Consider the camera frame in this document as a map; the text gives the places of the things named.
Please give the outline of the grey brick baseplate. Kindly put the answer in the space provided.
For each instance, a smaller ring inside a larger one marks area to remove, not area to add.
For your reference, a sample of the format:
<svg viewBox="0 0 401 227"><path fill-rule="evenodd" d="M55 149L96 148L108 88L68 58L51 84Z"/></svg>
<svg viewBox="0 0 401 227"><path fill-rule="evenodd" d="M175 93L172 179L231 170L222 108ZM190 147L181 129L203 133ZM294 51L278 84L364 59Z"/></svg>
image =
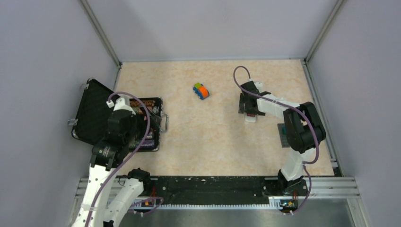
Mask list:
<svg viewBox="0 0 401 227"><path fill-rule="evenodd" d="M290 144L289 144L289 142L288 142L288 140L287 140L287 134L284 135L284 134L282 133L282 126L283 126L283 125L285 125L285 124L284 124L284 123L278 123L278 124L277 124L277 126L278 126L278 131L279 131L279 137L280 137L281 146L282 146L283 148L290 148L291 146L290 146Z"/></svg>

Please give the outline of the white remote control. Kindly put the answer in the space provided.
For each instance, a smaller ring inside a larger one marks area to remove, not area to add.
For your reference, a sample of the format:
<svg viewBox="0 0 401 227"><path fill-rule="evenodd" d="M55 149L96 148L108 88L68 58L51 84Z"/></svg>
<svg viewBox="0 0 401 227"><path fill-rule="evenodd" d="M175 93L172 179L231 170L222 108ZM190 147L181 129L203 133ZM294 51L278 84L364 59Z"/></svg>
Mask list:
<svg viewBox="0 0 401 227"><path fill-rule="evenodd" d="M245 113L245 121L249 123L255 123L257 121L257 115Z"/></svg>

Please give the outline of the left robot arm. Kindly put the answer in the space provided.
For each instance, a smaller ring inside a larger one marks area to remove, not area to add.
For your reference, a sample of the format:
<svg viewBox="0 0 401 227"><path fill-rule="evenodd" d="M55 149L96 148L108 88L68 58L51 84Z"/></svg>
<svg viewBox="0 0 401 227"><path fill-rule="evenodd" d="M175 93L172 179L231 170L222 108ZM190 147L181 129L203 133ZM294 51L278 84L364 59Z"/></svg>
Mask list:
<svg viewBox="0 0 401 227"><path fill-rule="evenodd" d="M118 168L126 161L129 143L146 139L150 128L147 110L137 115L130 110L115 110L108 119L104 137L92 149L89 178L74 227L117 227L140 195L150 193L150 173L140 168L127 174L127 181L108 204Z"/></svg>

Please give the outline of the black open case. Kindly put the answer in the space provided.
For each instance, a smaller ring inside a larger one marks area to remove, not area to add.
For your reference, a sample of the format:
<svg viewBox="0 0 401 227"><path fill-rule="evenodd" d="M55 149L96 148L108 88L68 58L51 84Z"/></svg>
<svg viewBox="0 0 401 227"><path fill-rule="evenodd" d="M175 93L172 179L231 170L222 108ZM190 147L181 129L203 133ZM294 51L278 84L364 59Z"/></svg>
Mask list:
<svg viewBox="0 0 401 227"><path fill-rule="evenodd" d="M71 135L75 139L96 145L102 140L124 142L129 151L158 151L162 127L163 100L160 97L130 99L135 115L126 110L114 112L106 104L112 90L94 78L83 86L78 112L73 119Z"/></svg>

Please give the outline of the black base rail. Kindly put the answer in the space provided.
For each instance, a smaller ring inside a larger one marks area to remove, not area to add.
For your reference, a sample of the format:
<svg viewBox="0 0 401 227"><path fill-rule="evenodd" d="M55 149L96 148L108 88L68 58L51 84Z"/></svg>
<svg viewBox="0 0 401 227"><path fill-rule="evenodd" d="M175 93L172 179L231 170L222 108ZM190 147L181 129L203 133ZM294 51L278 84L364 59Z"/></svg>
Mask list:
<svg viewBox="0 0 401 227"><path fill-rule="evenodd" d="M284 187L276 177L262 176L158 176L145 187L143 196L156 197L165 207L246 208L272 205L297 208L305 196L305 180Z"/></svg>

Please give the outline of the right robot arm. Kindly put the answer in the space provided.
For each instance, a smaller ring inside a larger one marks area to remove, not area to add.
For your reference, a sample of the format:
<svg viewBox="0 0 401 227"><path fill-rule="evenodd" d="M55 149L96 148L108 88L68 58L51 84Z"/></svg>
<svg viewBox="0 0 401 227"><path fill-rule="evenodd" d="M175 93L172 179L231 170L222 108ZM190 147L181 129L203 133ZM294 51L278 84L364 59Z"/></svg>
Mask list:
<svg viewBox="0 0 401 227"><path fill-rule="evenodd" d="M274 115L284 122L285 136L292 151L278 172L277 188L290 195L301 184L306 163L313 164L319 156L319 145L326 131L312 102L302 104L278 98L270 92L259 92L254 81L240 85L239 113L254 116Z"/></svg>

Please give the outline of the colourful toy car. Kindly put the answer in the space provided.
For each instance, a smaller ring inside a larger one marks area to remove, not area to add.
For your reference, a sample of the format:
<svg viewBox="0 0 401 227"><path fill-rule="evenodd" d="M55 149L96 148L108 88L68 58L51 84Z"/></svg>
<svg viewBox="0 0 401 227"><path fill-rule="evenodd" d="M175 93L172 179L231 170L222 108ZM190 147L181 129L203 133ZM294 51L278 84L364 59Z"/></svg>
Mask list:
<svg viewBox="0 0 401 227"><path fill-rule="evenodd" d="M194 84L193 91L201 100L204 100L210 96L209 91L206 89L206 87L202 83Z"/></svg>

